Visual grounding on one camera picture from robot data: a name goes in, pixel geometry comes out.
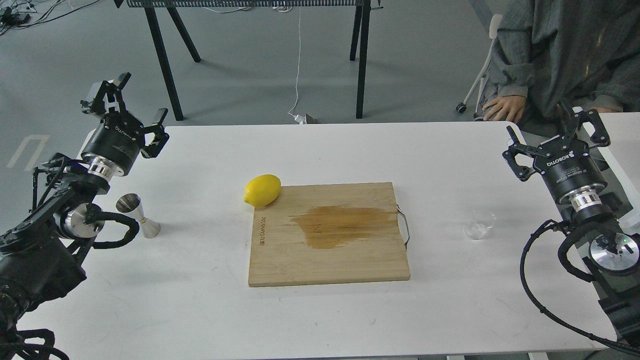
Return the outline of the person's hand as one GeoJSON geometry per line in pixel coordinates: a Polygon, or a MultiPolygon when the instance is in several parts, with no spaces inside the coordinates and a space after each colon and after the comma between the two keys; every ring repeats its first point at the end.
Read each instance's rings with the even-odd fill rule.
{"type": "Polygon", "coordinates": [[[482,110],[486,111],[483,121],[505,121],[517,124],[521,121],[527,98],[520,95],[497,96],[487,101],[482,110]]]}

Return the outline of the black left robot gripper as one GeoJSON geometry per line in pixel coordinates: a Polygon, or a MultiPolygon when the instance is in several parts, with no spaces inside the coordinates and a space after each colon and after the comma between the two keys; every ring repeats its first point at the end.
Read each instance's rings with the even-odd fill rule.
{"type": "Polygon", "coordinates": [[[170,135],[163,125],[169,110],[156,111],[153,122],[143,124],[126,109],[122,90],[131,78],[130,72],[116,79],[92,84],[85,100],[80,101],[81,112],[100,119],[100,124],[81,152],[84,161],[103,158],[114,164],[117,176],[127,176],[140,150],[144,158],[157,158],[169,141],[170,135]],[[144,145],[144,135],[153,139],[144,145]]]}

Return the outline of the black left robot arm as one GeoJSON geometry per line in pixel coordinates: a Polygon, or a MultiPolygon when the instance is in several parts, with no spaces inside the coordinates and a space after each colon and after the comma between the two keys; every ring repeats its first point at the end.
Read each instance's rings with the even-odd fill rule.
{"type": "Polygon", "coordinates": [[[140,224],[130,216],[102,210],[96,196],[110,180],[127,176],[139,155],[156,158],[169,141],[160,108],[153,125],[131,114],[122,98],[129,72],[96,82],[81,102],[84,114],[99,124],[77,159],[55,153],[33,169],[32,209],[1,236],[1,358],[60,360],[48,329],[18,330],[18,321],[42,303],[65,297],[86,280],[82,264],[92,249],[116,249],[131,243],[140,224]]]}

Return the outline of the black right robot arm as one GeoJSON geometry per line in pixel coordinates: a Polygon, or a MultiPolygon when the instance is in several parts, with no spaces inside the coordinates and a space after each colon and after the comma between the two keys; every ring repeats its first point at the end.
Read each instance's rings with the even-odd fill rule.
{"type": "Polygon", "coordinates": [[[519,278],[533,305],[555,323],[612,350],[638,357],[639,286],[617,290],[611,281],[638,275],[639,235],[622,230],[610,208],[615,194],[601,199],[608,183],[590,153],[594,148],[609,146],[610,135],[598,111],[573,108],[566,98],[559,105],[566,112],[560,122],[561,132],[537,146],[521,143],[513,128],[507,128],[512,144],[502,155],[514,175],[526,182],[539,174],[554,203],[566,207],[560,212],[562,221],[548,219],[530,235],[519,260],[519,278]],[[530,290],[525,261],[534,241],[549,230],[565,236],[557,257],[567,273],[603,291],[598,303],[614,326],[617,341],[570,325],[542,305],[530,290]]]}

